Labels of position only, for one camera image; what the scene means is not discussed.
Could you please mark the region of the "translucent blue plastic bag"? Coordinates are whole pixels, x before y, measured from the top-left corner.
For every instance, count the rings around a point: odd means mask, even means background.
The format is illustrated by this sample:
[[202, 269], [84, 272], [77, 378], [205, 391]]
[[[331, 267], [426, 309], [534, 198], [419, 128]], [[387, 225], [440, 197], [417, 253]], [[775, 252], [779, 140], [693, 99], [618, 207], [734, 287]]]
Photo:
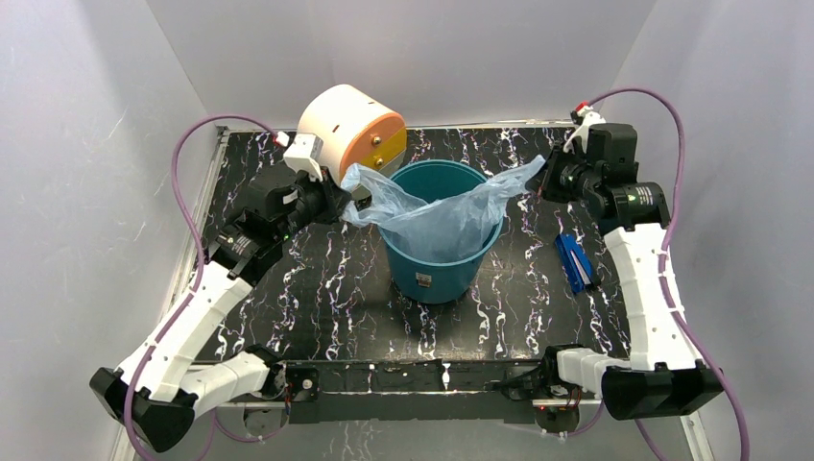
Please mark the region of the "translucent blue plastic bag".
[[452, 263], [478, 253], [493, 228], [503, 222], [507, 203], [526, 191], [526, 183], [545, 165], [529, 163], [477, 181], [448, 198], [423, 199], [393, 178], [361, 164], [351, 165], [341, 181], [346, 191], [365, 188], [371, 203], [349, 204], [341, 218], [356, 227], [373, 225], [406, 255], [429, 263]]

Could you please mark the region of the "teal plastic trash bin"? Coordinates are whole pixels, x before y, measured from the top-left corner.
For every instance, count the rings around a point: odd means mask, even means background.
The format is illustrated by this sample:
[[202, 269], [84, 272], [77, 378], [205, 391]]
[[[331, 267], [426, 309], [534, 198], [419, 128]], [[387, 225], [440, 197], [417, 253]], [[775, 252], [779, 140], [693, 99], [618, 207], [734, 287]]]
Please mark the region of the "teal plastic trash bin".
[[[468, 192], [487, 178], [463, 163], [430, 159], [401, 168], [392, 180], [405, 192], [431, 203]], [[469, 289], [502, 226], [502, 221], [493, 226], [481, 248], [472, 255], [441, 262], [416, 258], [399, 247], [395, 234], [384, 229], [379, 233], [385, 242], [391, 276], [399, 291], [420, 303], [440, 304], [458, 300]]]

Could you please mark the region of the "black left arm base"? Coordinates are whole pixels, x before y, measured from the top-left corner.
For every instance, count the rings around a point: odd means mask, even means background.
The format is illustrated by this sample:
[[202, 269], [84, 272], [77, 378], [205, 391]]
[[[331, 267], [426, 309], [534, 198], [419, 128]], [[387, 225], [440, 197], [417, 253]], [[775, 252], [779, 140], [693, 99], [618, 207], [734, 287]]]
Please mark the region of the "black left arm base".
[[313, 403], [319, 397], [320, 372], [305, 365], [275, 365], [271, 383], [263, 391], [229, 402], [226, 421], [218, 413], [217, 430], [233, 441], [258, 444], [276, 436], [290, 423], [295, 403]]

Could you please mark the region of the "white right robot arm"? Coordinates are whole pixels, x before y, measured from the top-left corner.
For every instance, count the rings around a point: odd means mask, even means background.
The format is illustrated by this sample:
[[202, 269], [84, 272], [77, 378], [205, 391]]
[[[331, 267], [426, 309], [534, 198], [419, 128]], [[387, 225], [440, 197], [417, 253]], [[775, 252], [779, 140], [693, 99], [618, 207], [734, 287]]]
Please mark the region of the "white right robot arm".
[[554, 398], [580, 387], [616, 420], [686, 416], [723, 391], [676, 322], [680, 300], [662, 292], [675, 284], [662, 247], [670, 214], [662, 188], [637, 179], [636, 143], [628, 124], [581, 128], [552, 149], [533, 179], [544, 200], [587, 206], [610, 251], [631, 334], [626, 360], [579, 345], [547, 348], [541, 387]]

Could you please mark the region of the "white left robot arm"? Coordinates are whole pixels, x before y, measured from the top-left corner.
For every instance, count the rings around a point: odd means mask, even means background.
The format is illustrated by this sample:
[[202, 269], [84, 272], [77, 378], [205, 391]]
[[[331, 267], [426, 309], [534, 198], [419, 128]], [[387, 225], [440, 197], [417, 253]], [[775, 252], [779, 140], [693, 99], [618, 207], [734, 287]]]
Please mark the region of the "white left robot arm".
[[263, 346], [202, 371], [190, 367], [216, 327], [282, 259], [284, 245], [310, 224], [336, 222], [349, 200], [326, 167], [312, 177], [279, 164], [256, 176], [166, 317], [118, 366], [91, 377], [89, 387], [110, 417], [164, 452], [222, 403], [250, 393], [281, 396], [287, 375], [280, 357]]

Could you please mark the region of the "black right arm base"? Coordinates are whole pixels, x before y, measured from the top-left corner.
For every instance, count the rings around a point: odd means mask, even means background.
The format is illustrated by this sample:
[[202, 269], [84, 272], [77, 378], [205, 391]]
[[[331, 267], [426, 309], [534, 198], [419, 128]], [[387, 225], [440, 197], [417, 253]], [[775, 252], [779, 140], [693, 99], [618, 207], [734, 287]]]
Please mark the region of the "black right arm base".
[[562, 438], [587, 432], [605, 413], [604, 404], [597, 400], [588, 407], [593, 408], [594, 412], [585, 414], [585, 397], [591, 397], [591, 394], [585, 393], [576, 384], [561, 381], [543, 362], [514, 362], [501, 378], [487, 381], [484, 390], [498, 393], [511, 401], [530, 403], [541, 432]]

